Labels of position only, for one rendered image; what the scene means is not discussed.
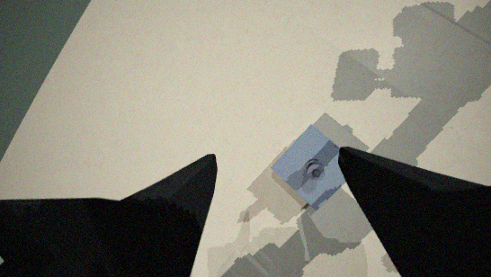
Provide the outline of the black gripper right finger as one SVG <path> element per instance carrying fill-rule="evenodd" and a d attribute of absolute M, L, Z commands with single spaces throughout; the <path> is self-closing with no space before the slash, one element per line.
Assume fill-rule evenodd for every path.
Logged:
<path fill-rule="evenodd" d="M 491 277 L 491 186 L 353 147 L 338 165 L 401 277 Z"/>

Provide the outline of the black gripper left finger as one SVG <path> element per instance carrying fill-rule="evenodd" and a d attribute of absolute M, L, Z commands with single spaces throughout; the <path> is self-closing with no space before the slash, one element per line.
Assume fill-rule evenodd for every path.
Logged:
<path fill-rule="evenodd" d="M 110 277 L 190 277 L 217 171 L 208 154 L 121 201 L 0 200 L 0 256 L 94 259 Z"/>

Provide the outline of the blue-grey block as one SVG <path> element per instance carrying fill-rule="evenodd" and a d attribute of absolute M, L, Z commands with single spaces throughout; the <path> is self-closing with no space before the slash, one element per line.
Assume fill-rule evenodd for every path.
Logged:
<path fill-rule="evenodd" d="M 338 165 L 339 149 L 311 124 L 271 169 L 317 210 L 346 182 Z M 312 160 L 324 167 L 325 176 L 321 181 L 308 177 L 306 165 Z"/>

